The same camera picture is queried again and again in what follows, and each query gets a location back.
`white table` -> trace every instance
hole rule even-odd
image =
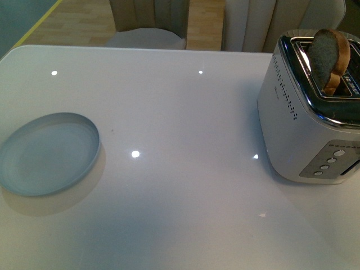
[[[0,143],[66,111],[97,125],[102,149],[90,174],[62,193],[2,189],[0,269],[359,269],[359,174],[312,186],[269,165],[256,99],[270,59],[10,52],[0,62]]]

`bread slice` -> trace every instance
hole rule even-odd
[[[350,61],[348,39],[339,31],[321,29],[307,52],[311,73],[321,89],[332,96]]]

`toaster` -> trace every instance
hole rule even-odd
[[[295,182],[339,184],[360,168],[360,39],[333,96],[317,86],[307,49],[316,30],[292,30],[276,44],[257,99],[268,159]]]

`bread crust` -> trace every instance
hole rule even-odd
[[[332,96],[336,90],[336,88],[340,84],[340,78],[346,72],[346,69],[349,65],[350,61],[350,44],[348,39],[339,31],[334,29],[321,29],[319,30],[315,36],[314,40],[324,37],[331,34],[332,38],[336,40],[337,45],[337,59],[335,65],[332,67],[329,75],[328,80],[325,82],[323,89],[321,90],[327,95]]]

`wooden floor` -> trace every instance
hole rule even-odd
[[[224,0],[191,0],[188,50],[220,50],[224,5]],[[109,0],[62,0],[23,44],[103,46],[114,33]]]

